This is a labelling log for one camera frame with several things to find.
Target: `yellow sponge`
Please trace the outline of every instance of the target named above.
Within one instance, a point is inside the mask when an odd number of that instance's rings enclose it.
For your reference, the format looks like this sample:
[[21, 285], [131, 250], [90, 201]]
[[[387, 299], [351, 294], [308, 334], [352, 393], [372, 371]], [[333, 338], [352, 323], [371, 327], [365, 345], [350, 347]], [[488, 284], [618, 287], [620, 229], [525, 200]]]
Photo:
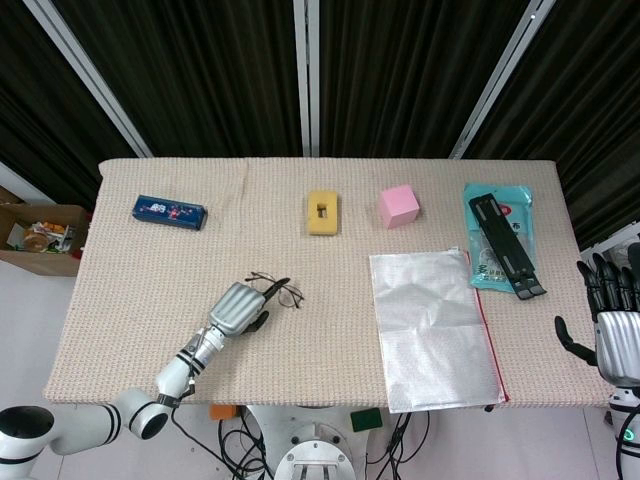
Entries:
[[331, 190], [309, 192], [307, 232], [309, 235], [335, 235], [338, 233], [337, 192]]

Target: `eyeglasses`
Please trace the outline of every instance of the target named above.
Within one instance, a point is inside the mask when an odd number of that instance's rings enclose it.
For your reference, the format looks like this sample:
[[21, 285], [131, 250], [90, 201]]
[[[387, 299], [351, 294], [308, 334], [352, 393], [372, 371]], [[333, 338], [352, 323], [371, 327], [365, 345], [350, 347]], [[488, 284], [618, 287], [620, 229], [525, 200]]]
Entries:
[[[273, 283], [276, 282], [276, 279], [273, 278], [268, 273], [264, 272], [251, 272], [251, 276], [244, 279], [245, 282], [249, 282], [252, 288], [255, 288], [259, 292], [266, 291]], [[302, 292], [298, 290], [296, 287], [292, 287], [290, 285], [284, 285], [278, 291], [278, 302], [283, 307], [291, 308], [296, 307], [300, 308], [300, 303], [304, 300], [302, 296]]]

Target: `glasses lens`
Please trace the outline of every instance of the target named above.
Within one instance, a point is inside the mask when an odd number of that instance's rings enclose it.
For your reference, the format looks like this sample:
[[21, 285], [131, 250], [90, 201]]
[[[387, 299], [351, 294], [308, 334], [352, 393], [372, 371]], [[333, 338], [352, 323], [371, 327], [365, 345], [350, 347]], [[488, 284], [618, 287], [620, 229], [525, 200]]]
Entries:
[[295, 307], [296, 303], [300, 306], [302, 293], [296, 287], [287, 286], [280, 289], [278, 300], [283, 307]]
[[249, 285], [259, 292], [265, 292], [275, 282], [275, 279], [268, 273], [255, 272], [255, 275], [251, 274], [251, 276], [254, 277], [254, 280], [251, 280]]

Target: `green object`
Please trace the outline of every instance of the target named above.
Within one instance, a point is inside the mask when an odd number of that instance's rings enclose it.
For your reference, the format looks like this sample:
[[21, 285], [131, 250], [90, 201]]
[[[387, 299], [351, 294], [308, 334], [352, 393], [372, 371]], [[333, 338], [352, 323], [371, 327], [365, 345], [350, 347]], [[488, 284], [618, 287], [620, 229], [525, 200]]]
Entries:
[[382, 415], [379, 408], [369, 408], [359, 412], [351, 412], [351, 426], [354, 432], [371, 430], [382, 426]]

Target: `black curtain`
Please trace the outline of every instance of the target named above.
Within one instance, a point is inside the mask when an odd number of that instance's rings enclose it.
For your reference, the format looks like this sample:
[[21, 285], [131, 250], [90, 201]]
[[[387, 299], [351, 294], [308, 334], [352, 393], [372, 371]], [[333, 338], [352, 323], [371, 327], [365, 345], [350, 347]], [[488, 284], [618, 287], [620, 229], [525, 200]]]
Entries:
[[56, 1], [156, 156], [299, 156], [291, 0]]
[[640, 220], [640, 5], [559, 0], [465, 156], [555, 160], [581, 248]]
[[92, 209], [98, 163], [133, 152], [22, 2], [2, 3], [0, 58], [0, 161]]
[[528, 0], [322, 0], [326, 156], [451, 153]]

